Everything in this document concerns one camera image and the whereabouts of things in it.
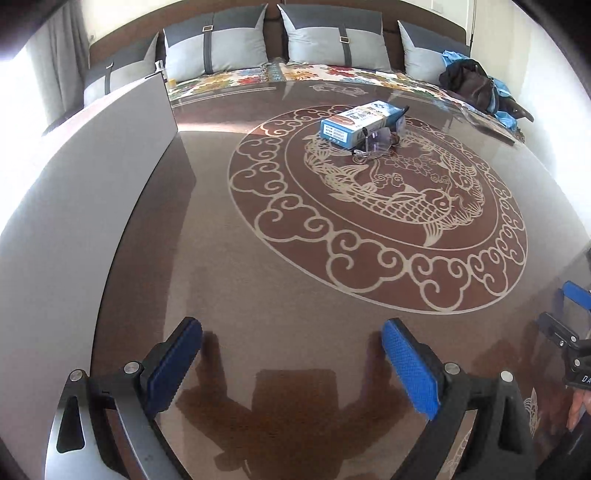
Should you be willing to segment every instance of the pillow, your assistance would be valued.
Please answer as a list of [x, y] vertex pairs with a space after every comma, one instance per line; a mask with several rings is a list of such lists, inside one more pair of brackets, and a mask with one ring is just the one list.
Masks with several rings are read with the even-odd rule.
[[153, 74], [156, 71], [157, 40], [158, 35], [139, 40], [93, 66], [86, 73], [84, 106], [89, 106], [105, 93]]
[[268, 62], [262, 23], [266, 5], [198, 15], [164, 29], [166, 72], [177, 82]]
[[290, 61], [391, 72], [382, 14], [333, 5], [277, 5]]
[[398, 26], [404, 48], [404, 67], [415, 80], [439, 85], [439, 76], [446, 68], [442, 55], [446, 50], [470, 56], [470, 48], [465, 43], [407, 22], [398, 21]]

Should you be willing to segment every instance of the blue cloth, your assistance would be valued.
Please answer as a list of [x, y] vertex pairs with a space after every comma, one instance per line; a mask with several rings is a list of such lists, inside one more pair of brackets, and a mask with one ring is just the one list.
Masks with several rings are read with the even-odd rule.
[[449, 51], [446, 50], [443, 52], [443, 61], [445, 63], [445, 67], [449, 67], [452, 63], [458, 60], [468, 60], [470, 57], [466, 57], [465, 55], [458, 53], [456, 51]]
[[[458, 53], [455, 51], [449, 51], [449, 50], [444, 51], [441, 56], [443, 57], [443, 62], [445, 63], [446, 68], [449, 67], [455, 61], [467, 60], [469, 58], [461, 53]], [[496, 78], [493, 78], [492, 81], [495, 84], [496, 91], [499, 92], [499, 96], [502, 96], [502, 97], [510, 97], [511, 96], [511, 93], [510, 93], [507, 85], [504, 82], [502, 82]], [[491, 98], [491, 103], [488, 106], [488, 109], [490, 111], [493, 111], [495, 109], [495, 96], [494, 95]], [[498, 111], [497, 113], [495, 113], [495, 117], [499, 122], [501, 122], [505, 126], [505, 128], [508, 128], [512, 132], [517, 130], [517, 120], [515, 120], [515, 118], [513, 118], [507, 112]]]

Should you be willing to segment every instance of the wall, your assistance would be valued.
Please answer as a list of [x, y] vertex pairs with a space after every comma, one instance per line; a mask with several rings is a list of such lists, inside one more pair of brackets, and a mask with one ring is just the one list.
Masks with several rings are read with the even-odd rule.
[[472, 4], [474, 0], [402, 0], [406, 3], [431, 10], [437, 15], [460, 25], [466, 30], [466, 44], [472, 30]]
[[81, 0], [90, 43], [153, 10], [179, 0]]
[[[157, 8], [179, 0], [81, 0], [82, 15], [91, 43], [113, 30]], [[472, 28], [473, 0], [403, 0], [434, 11], [442, 17], [461, 25], [467, 31]]]
[[534, 116], [519, 120], [525, 144], [591, 233], [591, 99], [560, 49], [511, 0], [478, 0], [472, 57]]

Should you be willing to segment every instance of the blue and white box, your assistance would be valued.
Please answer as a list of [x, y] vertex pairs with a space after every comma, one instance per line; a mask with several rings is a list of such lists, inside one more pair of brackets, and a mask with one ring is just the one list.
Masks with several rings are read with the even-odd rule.
[[406, 110], [380, 100], [356, 106], [346, 112], [324, 118], [320, 122], [320, 136], [343, 148], [351, 149], [364, 140], [364, 128], [369, 134], [382, 127], [394, 125], [397, 127], [396, 130], [399, 130], [404, 123]]

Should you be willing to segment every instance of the curtain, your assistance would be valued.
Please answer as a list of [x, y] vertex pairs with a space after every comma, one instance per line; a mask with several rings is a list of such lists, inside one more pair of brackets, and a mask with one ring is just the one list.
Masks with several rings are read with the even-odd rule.
[[63, 5], [27, 42], [51, 127], [84, 107], [88, 48], [80, 0]]

